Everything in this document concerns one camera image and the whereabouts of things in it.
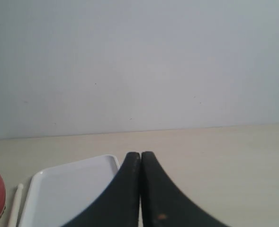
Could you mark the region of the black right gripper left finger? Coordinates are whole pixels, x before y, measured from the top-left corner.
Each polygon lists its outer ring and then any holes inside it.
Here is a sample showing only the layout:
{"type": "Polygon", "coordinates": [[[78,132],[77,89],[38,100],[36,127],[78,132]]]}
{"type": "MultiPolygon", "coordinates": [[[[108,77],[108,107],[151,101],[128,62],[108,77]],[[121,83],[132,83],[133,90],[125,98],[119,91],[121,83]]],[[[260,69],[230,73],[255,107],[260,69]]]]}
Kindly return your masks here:
{"type": "Polygon", "coordinates": [[[139,216],[140,154],[129,152],[107,188],[65,227],[136,227],[139,216]]]}

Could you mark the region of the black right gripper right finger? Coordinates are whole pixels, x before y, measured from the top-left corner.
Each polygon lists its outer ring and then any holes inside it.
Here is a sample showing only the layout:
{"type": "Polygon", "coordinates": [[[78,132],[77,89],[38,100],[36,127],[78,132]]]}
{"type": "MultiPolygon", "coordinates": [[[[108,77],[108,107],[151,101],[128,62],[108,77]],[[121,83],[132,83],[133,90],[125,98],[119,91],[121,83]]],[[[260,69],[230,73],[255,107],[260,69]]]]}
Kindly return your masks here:
{"type": "Polygon", "coordinates": [[[226,226],[192,202],[151,151],[141,155],[141,205],[145,227],[226,226]]]}

